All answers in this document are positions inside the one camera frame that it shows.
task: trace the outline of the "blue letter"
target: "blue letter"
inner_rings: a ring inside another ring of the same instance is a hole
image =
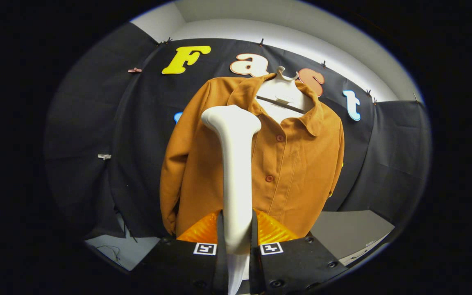
[[[354,91],[343,90],[343,95],[347,97],[347,111],[354,121],[360,121],[360,114],[356,112],[356,105],[360,106],[360,100],[354,95]]]
[[[176,121],[176,123],[178,123],[178,120],[182,116],[182,114],[183,114],[182,112],[179,112],[174,115],[174,121]]]

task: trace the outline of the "black fabric backdrop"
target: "black fabric backdrop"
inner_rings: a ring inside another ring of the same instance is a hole
[[[110,50],[111,43],[131,46]],[[192,45],[209,45],[211,52],[201,54],[191,66],[185,64],[182,74],[161,74],[176,48]],[[407,205],[418,200],[429,167],[418,167],[429,162],[431,152],[429,129],[424,127],[427,114],[420,104],[395,101],[374,106],[365,90],[330,69],[332,65],[324,68],[266,44],[189,39],[155,47],[152,38],[132,24],[98,43],[78,62],[50,108],[47,170],[69,222],[84,232],[93,229],[87,238],[122,236],[112,209],[116,205],[134,237],[167,235],[159,211],[159,176],[174,114],[183,111],[207,80],[242,77],[229,66],[243,53],[267,58],[270,73],[284,66],[290,77],[303,68],[323,74],[320,101],[340,116],[345,134],[345,164],[324,211],[372,209],[398,222]],[[133,67],[143,72],[127,73]],[[354,91],[360,100],[360,121],[349,118],[343,90]],[[112,158],[103,161],[98,153]]]

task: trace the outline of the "orange jacket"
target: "orange jacket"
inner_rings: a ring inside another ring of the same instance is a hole
[[[223,208],[221,145],[200,116],[208,108],[231,104],[253,113],[262,124],[249,151],[253,208],[299,237],[312,228],[341,172],[343,126],[339,116],[301,82],[296,87],[315,106],[300,118],[287,118],[279,125],[255,99],[261,84],[275,75],[211,79],[186,106],[168,142],[161,170],[161,214],[169,233],[180,236]]]

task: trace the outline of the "jacket sleeve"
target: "jacket sleeve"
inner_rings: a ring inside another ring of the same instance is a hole
[[[163,225],[170,234],[176,233],[177,204],[187,157],[209,92],[210,82],[206,82],[189,101],[172,131],[165,151],[159,182],[159,203]]]
[[[335,176],[334,176],[334,179],[333,179],[333,183],[331,185],[331,189],[330,189],[330,192],[329,192],[329,197],[333,195],[333,192],[334,192],[334,189],[336,187],[336,183],[338,182],[338,178],[340,177],[340,172],[341,172],[341,168],[343,166],[343,150],[345,149],[345,139],[344,139],[344,136],[343,136],[343,124],[341,123],[341,120],[340,120],[340,131],[339,131],[340,135],[340,146],[339,146],[339,149],[338,149],[338,158],[336,159],[336,170],[335,170]]]

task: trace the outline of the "clothespin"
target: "clothespin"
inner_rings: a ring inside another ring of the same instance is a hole
[[[129,73],[141,73],[141,71],[142,69],[134,68],[134,69],[130,69]]]
[[[110,158],[111,158],[111,155],[101,155],[101,154],[98,154],[98,158],[103,159],[103,160],[105,161],[106,159],[110,159]]]

